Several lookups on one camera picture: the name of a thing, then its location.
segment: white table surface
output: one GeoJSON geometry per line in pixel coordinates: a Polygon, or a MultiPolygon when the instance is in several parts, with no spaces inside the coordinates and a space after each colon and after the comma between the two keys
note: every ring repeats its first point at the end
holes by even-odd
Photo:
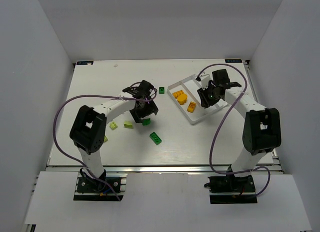
{"type": "MultiPolygon", "coordinates": [[[[130,112],[117,117],[114,121],[118,128],[106,127],[106,142],[101,151],[103,165],[207,165],[209,149],[214,133],[228,108],[213,114],[196,125],[191,125],[167,94],[167,87],[213,63],[224,63],[223,59],[210,60],[124,60],[94,61],[93,65],[78,65],[70,85],[67,98],[81,94],[118,95],[123,88],[145,79],[156,88],[165,87],[165,94],[158,94],[155,103],[158,114],[151,115],[151,124],[133,124],[134,129],[124,128],[125,120],[134,121],[130,112]],[[155,132],[161,139],[155,145],[149,135],[155,132]]],[[[247,78],[242,63],[232,64],[240,69],[247,78]]],[[[227,66],[217,66],[207,70],[226,68],[231,81],[244,85],[242,77],[227,66]]],[[[247,89],[252,96],[250,86],[247,89]]],[[[57,139],[61,147],[70,155],[81,158],[79,151],[69,138],[69,132],[79,108],[86,104],[94,106],[105,102],[100,98],[81,98],[69,103],[61,117],[57,139]]],[[[225,121],[214,148],[213,164],[231,164],[239,155],[243,143],[244,120],[233,110],[225,121]]],[[[260,163],[272,164],[271,154],[260,163]]],[[[52,146],[49,165],[78,165],[63,156],[52,146]]]]}
{"type": "MultiPolygon", "coordinates": [[[[210,204],[208,176],[133,173],[121,202],[73,201],[77,172],[41,172],[25,223],[45,232],[281,231],[311,229],[292,175],[272,175],[257,204],[210,204]]],[[[267,175],[253,174],[257,191],[267,175]]]]}

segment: yellow lego brick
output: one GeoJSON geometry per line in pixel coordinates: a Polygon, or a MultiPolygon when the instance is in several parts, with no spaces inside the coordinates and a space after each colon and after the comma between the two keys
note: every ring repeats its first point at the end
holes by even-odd
{"type": "Polygon", "coordinates": [[[132,125],[132,123],[130,121],[125,121],[123,123],[125,128],[134,128],[134,126],[132,125]]]}
{"type": "Polygon", "coordinates": [[[115,130],[116,128],[118,128],[118,125],[115,123],[115,122],[111,122],[109,127],[112,129],[112,130],[115,130]]]}
{"type": "Polygon", "coordinates": [[[190,113],[193,113],[195,108],[196,108],[196,103],[195,102],[190,102],[188,108],[187,108],[187,111],[190,112],[190,113]]]}
{"type": "Polygon", "coordinates": [[[179,103],[180,105],[185,104],[186,101],[187,101],[187,98],[188,98],[187,94],[185,94],[185,93],[181,94],[181,95],[178,97],[178,103],[179,103]]]}
{"type": "Polygon", "coordinates": [[[172,95],[174,96],[174,98],[177,98],[178,96],[180,96],[181,94],[184,94],[184,92],[182,90],[176,91],[174,93],[172,93],[172,95]]]}

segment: black sticker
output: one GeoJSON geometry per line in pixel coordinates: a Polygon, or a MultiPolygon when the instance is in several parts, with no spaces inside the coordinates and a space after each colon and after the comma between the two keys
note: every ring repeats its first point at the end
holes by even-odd
{"type": "Polygon", "coordinates": [[[241,59],[225,59],[225,63],[242,63],[241,59]]]}
{"type": "Polygon", "coordinates": [[[92,65],[93,61],[77,61],[77,65],[92,65]]]}

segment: white enclosure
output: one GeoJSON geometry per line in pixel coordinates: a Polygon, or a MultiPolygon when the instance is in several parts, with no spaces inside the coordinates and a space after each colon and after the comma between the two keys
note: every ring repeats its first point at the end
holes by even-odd
{"type": "MultiPolygon", "coordinates": [[[[42,172],[26,222],[36,232],[303,231],[310,224],[292,175],[274,175],[258,204],[210,204],[204,174],[129,174],[121,202],[72,201],[76,172],[42,172]]],[[[257,189],[267,175],[254,175],[257,189]]]]}
{"type": "Polygon", "coordinates": [[[0,0],[0,231],[21,231],[72,63],[219,58],[250,60],[259,102],[279,109],[281,164],[320,231],[319,1],[0,0]]]}
{"type": "Polygon", "coordinates": [[[242,58],[282,0],[39,0],[72,62],[242,58]]]}

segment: white wall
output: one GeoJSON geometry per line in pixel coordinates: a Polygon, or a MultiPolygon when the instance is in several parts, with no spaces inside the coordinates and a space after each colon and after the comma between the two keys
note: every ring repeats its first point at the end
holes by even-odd
{"type": "Polygon", "coordinates": [[[0,0],[0,231],[20,231],[72,64],[37,0],[0,0]]]}
{"type": "Polygon", "coordinates": [[[80,59],[250,59],[282,0],[39,0],[80,59]]]}
{"type": "Polygon", "coordinates": [[[280,111],[281,164],[320,231],[320,0],[283,0],[251,61],[260,102],[280,111]]]}

